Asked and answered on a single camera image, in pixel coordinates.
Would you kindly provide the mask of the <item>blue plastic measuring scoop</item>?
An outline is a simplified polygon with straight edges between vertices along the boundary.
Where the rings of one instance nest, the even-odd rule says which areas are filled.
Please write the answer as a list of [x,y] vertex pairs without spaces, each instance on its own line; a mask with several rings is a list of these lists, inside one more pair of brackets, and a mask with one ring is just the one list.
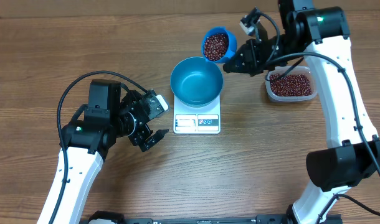
[[237,50],[237,39],[225,27],[209,30],[202,41],[203,57],[213,63],[227,63]]

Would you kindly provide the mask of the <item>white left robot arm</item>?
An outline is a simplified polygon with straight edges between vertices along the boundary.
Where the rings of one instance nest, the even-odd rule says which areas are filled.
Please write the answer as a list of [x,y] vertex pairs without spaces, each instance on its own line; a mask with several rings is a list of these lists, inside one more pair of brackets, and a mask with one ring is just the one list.
[[116,140],[128,137],[143,152],[164,138],[147,123],[169,109],[154,90],[141,94],[114,80],[92,80],[88,103],[62,129],[54,181],[39,223],[79,223],[90,188]]

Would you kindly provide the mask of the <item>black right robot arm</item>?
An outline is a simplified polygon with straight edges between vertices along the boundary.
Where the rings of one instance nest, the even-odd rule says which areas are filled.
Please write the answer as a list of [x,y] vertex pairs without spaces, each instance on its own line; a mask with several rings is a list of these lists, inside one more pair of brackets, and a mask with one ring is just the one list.
[[240,21],[249,36],[227,61],[230,73],[260,74],[303,58],[311,70],[326,125],[324,150],[306,157],[309,183],[284,214],[257,215],[257,223],[341,223],[330,209],[348,190],[377,173],[380,137],[358,87],[351,59],[349,25],[339,7],[317,9],[312,1],[279,1],[282,25],[268,38],[263,16],[251,10]]

